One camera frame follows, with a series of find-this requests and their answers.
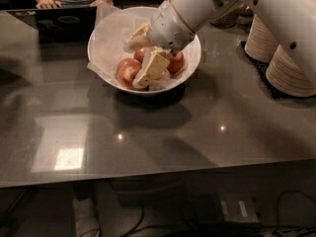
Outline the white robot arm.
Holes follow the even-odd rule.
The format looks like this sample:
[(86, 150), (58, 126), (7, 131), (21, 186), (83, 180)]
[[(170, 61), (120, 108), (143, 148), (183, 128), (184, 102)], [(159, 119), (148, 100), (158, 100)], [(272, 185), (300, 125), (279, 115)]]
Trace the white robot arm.
[(134, 52), (145, 46), (184, 49), (210, 21), (244, 3), (259, 16), (285, 51), (316, 83), (316, 0), (167, 0), (124, 44)]

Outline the person's right hand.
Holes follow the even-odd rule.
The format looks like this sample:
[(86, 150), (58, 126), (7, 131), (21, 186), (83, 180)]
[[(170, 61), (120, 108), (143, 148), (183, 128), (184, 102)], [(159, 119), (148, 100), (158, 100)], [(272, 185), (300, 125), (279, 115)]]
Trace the person's right hand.
[(37, 3), (38, 9), (57, 9), (61, 7), (62, 3), (57, 0), (39, 0)]

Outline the person's left hand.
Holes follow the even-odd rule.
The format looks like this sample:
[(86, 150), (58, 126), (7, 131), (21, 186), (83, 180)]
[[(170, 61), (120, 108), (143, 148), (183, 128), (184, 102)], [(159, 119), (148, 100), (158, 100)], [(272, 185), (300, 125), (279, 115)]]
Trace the person's left hand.
[(90, 3), (90, 7), (97, 7), (100, 4), (107, 3), (109, 5), (114, 5), (113, 0), (95, 0), (94, 2)]

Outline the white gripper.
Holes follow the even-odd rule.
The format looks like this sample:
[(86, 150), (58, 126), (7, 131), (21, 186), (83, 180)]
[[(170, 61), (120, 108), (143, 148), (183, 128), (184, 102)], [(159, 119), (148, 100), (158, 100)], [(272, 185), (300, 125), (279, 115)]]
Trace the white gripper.
[[(133, 53), (144, 47), (156, 46), (171, 52), (183, 50), (195, 38), (179, 16), (170, 0), (164, 1), (150, 18), (150, 23), (142, 24), (124, 43), (123, 50)], [(171, 53), (162, 49), (147, 49), (142, 67), (132, 81), (137, 89), (152, 84), (170, 64)]]

